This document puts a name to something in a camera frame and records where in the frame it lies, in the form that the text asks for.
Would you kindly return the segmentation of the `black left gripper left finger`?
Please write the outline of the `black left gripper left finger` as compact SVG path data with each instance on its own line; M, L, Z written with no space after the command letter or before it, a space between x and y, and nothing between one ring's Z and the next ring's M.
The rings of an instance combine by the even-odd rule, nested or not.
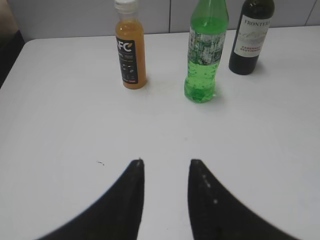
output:
M135 240L142 220L144 193L144 161L135 159L95 203L43 239Z

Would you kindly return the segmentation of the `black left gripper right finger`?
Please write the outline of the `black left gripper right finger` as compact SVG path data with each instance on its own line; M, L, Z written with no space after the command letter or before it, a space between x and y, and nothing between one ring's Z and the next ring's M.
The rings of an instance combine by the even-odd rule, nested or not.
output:
M200 159L192 159L187 188L195 240L292 240L233 196Z

